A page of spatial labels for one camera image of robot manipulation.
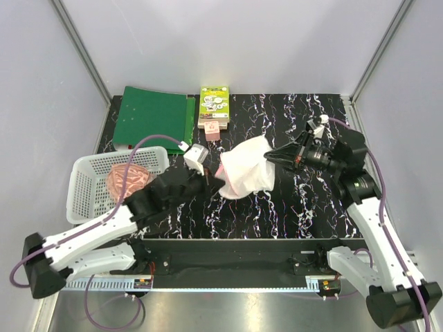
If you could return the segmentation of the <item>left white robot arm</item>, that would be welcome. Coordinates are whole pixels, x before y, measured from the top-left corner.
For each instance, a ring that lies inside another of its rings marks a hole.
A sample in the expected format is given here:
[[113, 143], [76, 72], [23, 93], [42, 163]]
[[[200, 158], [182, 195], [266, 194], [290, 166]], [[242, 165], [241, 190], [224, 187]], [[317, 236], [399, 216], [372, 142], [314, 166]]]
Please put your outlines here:
[[76, 228], [43, 237], [35, 232], [24, 240], [24, 267], [32, 298], [43, 299], [67, 283], [94, 273], [131, 270], [144, 273], [149, 257], [138, 246], [104, 247], [110, 241], [146, 229], [160, 234], [164, 220], [179, 205], [195, 197], [211, 197], [224, 186], [209, 169], [167, 170], [125, 198], [120, 206]]

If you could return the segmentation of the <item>white mesh laundry bag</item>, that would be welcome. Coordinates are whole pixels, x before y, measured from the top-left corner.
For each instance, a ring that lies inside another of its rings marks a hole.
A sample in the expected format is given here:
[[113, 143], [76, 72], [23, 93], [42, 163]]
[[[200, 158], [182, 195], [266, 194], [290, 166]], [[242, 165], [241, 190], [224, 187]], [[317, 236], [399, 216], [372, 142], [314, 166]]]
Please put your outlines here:
[[220, 196], [228, 200], [242, 199], [253, 192], [271, 191], [275, 184], [275, 165], [264, 157], [271, 151], [265, 136], [245, 140], [220, 155], [215, 177], [225, 181]]

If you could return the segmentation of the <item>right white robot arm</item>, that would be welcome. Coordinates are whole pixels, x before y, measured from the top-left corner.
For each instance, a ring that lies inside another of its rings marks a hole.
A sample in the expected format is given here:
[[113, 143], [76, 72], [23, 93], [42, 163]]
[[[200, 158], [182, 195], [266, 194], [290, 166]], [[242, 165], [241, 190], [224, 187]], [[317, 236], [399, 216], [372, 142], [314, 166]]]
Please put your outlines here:
[[410, 260], [385, 211], [385, 190], [365, 170], [369, 153], [358, 131], [341, 135], [332, 149], [317, 145], [313, 133], [304, 131], [293, 142], [268, 151], [271, 163], [298, 173], [308, 167], [332, 177], [332, 193], [363, 235], [375, 263], [371, 268], [347, 246], [324, 249], [314, 257], [318, 272], [344, 276], [365, 298], [374, 323], [381, 329], [424, 320], [442, 298], [437, 282], [427, 282]]

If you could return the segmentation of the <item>pink lace bra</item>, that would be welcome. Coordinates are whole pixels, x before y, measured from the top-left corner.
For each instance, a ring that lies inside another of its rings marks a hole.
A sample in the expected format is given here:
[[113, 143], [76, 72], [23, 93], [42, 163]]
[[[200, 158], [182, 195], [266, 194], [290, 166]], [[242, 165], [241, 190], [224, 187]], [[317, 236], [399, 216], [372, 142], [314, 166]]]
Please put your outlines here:
[[126, 163], [112, 165], [107, 175], [107, 190], [115, 203], [120, 199], [123, 187], [125, 188], [124, 198], [127, 198], [154, 180], [152, 173], [146, 168], [136, 164], [129, 166], [127, 175], [125, 176], [126, 166]]

